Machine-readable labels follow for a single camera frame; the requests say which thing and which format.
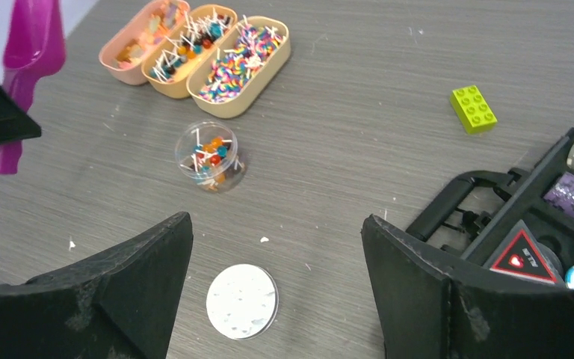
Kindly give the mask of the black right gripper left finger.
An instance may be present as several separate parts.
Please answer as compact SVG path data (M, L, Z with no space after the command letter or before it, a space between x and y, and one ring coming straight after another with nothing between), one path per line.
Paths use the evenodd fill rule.
M0 285L0 358L165 358L193 247L179 212L93 256Z

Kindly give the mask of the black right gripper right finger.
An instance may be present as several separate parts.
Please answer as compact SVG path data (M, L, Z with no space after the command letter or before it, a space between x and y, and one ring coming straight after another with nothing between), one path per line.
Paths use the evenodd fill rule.
M362 246L388 358L574 358L574 290L483 269L374 215Z

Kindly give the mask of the magenta plastic scoop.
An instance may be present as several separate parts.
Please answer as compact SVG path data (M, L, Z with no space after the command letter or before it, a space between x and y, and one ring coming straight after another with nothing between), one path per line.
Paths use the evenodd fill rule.
M22 115L5 126L14 138L0 144L1 175L16 174L22 142L42 135L40 125L28 117L34 90L39 80L62 68L66 57L60 2L15 1L3 57L2 87Z

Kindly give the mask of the clear round jar lid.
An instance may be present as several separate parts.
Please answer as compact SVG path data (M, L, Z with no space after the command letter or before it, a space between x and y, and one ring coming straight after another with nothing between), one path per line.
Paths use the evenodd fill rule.
M220 272L206 295L212 326L231 340L250 340L274 322L279 306L277 285L263 268L237 264Z

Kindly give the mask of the clear plastic jar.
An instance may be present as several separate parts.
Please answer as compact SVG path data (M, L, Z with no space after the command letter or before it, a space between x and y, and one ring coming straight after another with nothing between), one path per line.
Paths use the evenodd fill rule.
M214 120L191 124L176 142L174 154L183 174L213 193L235 187L247 171L246 154L235 133Z

